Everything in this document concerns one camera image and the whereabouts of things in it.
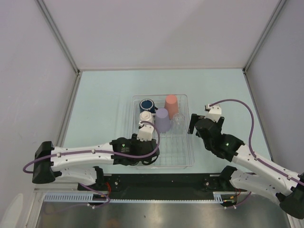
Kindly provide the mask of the lavender plastic cup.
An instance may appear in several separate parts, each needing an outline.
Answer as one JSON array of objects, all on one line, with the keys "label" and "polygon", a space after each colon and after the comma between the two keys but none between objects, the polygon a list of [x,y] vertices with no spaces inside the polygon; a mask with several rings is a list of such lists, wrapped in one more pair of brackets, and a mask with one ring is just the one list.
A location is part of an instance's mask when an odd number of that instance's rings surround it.
[{"label": "lavender plastic cup", "polygon": [[156,110],[155,126],[160,133],[165,133],[170,130],[171,123],[167,109],[159,108]]}]

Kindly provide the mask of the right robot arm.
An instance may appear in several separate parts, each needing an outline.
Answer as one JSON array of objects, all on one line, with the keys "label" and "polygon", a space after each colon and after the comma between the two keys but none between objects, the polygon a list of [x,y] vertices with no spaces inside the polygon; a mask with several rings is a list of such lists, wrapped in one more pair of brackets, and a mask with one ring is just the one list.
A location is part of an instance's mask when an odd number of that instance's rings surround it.
[{"label": "right robot arm", "polygon": [[290,171],[258,154],[239,138],[221,132],[224,118],[214,122],[203,115],[192,114],[188,134],[196,134],[206,150],[218,158],[238,164],[251,174],[226,166],[220,174],[223,190],[233,187],[270,199],[290,216],[304,218],[304,176]]}]

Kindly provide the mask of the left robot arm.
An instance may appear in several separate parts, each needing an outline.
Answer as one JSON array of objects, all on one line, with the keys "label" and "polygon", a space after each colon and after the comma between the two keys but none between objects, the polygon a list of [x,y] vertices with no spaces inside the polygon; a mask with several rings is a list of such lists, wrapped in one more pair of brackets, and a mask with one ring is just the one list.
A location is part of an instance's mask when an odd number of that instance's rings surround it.
[{"label": "left robot arm", "polygon": [[55,147],[45,141],[35,152],[32,182],[78,182],[99,190],[105,184],[102,165],[150,165],[158,158],[159,143],[155,139],[140,141],[136,136],[80,148]]}]

